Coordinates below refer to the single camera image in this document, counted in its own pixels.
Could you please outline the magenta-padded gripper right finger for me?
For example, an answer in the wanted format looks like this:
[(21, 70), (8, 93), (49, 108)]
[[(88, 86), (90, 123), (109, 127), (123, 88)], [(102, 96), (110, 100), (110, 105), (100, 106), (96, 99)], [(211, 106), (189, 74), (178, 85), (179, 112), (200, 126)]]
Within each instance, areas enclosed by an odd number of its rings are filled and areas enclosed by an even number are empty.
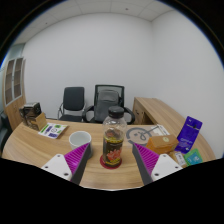
[(137, 143), (133, 144), (132, 153), (136, 159), (144, 185), (148, 185), (182, 169), (169, 155), (158, 155)]

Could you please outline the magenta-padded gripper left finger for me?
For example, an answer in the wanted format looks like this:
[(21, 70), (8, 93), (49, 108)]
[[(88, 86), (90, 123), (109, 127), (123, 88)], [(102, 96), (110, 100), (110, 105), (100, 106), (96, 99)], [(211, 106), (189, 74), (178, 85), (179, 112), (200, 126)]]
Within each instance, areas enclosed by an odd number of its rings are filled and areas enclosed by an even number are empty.
[(86, 143), (65, 155), (56, 154), (42, 169), (79, 185), (90, 153), (90, 144)]

